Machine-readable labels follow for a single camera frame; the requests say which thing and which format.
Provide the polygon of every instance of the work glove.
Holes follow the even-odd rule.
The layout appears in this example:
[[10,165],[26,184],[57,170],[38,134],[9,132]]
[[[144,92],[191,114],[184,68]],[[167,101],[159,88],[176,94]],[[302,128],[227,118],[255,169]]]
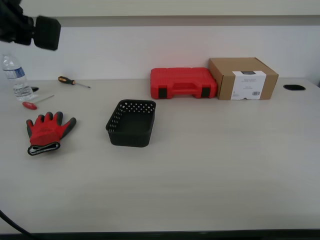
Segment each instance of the work glove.
[[64,114],[60,111],[54,116],[52,112],[47,112],[45,116],[39,115],[34,124],[30,119],[26,121],[26,130],[31,143],[28,154],[34,156],[60,148],[60,139],[66,136],[77,123],[73,117],[61,126],[63,117]]

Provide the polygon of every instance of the black cable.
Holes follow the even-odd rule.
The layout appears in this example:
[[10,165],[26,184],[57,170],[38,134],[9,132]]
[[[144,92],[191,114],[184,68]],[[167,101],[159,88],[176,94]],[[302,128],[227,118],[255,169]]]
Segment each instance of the black cable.
[[14,221],[12,221],[9,217],[7,217],[1,210],[0,210],[0,218],[2,218],[7,224],[9,224],[11,227],[13,227],[14,229],[18,230],[20,233],[28,236],[29,238],[33,239],[33,240],[41,240],[40,238],[34,236],[33,234],[31,234],[30,232],[24,230],[22,227],[20,227],[19,225],[17,225]]

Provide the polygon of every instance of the glove fingers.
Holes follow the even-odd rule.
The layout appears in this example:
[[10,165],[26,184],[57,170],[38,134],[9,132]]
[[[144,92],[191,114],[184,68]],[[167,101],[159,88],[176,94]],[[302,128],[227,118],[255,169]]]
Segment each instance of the glove fingers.
[[34,126],[34,123],[33,123],[30,119],[28,119],[28,120],[26,121],[26,130],[27,130],[27,132],[28,132],[29,138],[31,138],[31,136],[32,136],[31,128],[32,128],[33,126]]
[[58,112],[54,115],[53,121],[56,121],[56,123],[57,123],[59,126],[61,126],[63,117],[64,117],[64,114],[63,114],[62,112],[58,111]]
[[71,118],[65,125],[63,125],[63,134],[62,134],[62,138],[64,138],[76,125],[77,120],[73,117]]
[[35,125],[37,125],[39,123],[43,123],[44,120],[45,120],[45,116],[39,115],[38,118],[35,120]]
[[52,114],[52,112],[48,111],[44,117],[44,122],[48,122],[51,121],[54,118],[54,115]]

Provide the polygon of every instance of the bottle label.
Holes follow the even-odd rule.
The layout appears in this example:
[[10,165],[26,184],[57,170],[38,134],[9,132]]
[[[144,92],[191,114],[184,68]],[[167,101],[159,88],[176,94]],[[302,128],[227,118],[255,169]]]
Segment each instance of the bottle label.
[[16,70],[3,70],[3,71],[7,79],[18,79],[25,75],[25,72],[22,69],[22,67]]

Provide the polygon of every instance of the cardboard box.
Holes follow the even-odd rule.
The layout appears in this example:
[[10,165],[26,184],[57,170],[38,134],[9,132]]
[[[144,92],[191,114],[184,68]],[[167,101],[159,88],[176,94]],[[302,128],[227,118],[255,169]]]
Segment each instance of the cardboard box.
[[210,58],[219,100],[270,99],[278,74],[255,57]]

